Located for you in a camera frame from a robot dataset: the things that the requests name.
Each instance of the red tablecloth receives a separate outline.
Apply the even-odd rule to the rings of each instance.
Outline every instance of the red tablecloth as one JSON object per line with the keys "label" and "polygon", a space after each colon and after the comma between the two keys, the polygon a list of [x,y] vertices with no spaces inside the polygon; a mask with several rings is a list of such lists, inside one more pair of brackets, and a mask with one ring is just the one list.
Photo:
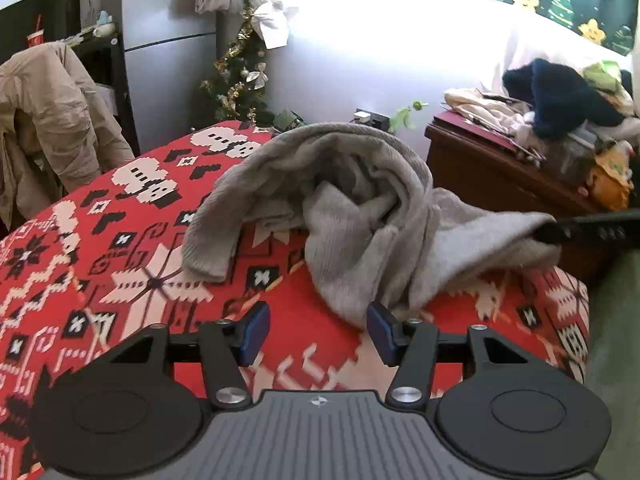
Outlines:
{"label": "red tablecloth", "polygon": [[[242,370],[254,396],[262,388],[385,393],[394,370],[314,290],[304,232],[246,225],[225,283],[181,270],[184,233],[215,180],[269,138],[237,121],[183,137],[103,175],[0,242],[0,480],[41,470],[27,425],[34,392],[154,322],[190,332],[265,300],[271,332]],[[422,316],[446,332],[485,323],[582,378],[588,297],[562,270],[489,272],[440,294]],[[438,365],[432,395],[460,377],[460,366]],[[179,365],[176,378],[204,396],[199,366]]]}

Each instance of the gray sweater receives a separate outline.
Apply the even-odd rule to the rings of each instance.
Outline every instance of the gray sweater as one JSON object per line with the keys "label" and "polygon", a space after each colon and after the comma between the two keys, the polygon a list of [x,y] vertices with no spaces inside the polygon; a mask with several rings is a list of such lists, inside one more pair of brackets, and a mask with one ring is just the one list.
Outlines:
{"label": "gray sweater", "polygon": [[554,265],[559,248],[527,238],[553,220],[487,212],[434,189],[426,163],[392,135],[312,124],[275,137],[217,180],[187,230],[183,267],[221,282],[243,222],[306,227],[314,285],[334,312],[363,326],[373,300],[413,316],[445,286],[484,270]]}

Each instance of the wooden cabinet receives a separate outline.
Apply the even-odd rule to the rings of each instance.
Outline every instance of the wooden cabinet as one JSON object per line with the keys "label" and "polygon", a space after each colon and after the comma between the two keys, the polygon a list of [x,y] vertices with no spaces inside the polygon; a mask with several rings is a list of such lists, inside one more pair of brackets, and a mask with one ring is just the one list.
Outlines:
{"label": "wooden cabinet", "polygon": [[[490,211],[540,211],[556,218],[602,212],[557,180],[461,128],[435,119],[426,136],[431,139],[427,164],[434,186],[449,189],[468,204]],[[614,250],[565,244],[559,266],[593,285],[615,256]]]}

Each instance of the refrigerator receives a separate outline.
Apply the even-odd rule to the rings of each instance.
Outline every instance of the refrigerator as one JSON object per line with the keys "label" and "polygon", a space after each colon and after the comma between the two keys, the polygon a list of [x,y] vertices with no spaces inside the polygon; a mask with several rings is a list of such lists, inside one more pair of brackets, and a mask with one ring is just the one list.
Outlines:
{"label": "refrigerator", "polygon": [[119,17],[140,152],[212,123],[199,86],[216,60],[215,13],[196,0],[122,0]]}

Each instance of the green floor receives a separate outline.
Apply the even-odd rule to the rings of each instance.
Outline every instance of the green floor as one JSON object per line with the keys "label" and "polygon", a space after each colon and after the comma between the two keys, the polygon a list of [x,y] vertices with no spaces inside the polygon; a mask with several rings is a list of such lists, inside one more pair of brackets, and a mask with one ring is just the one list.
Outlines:
{"label": "green floor", "polygon": [[640,252],[621,257],[590,290],[591,349],[586,384],[609,407],[613,428],[597,471],[605,480],[640,478]]}

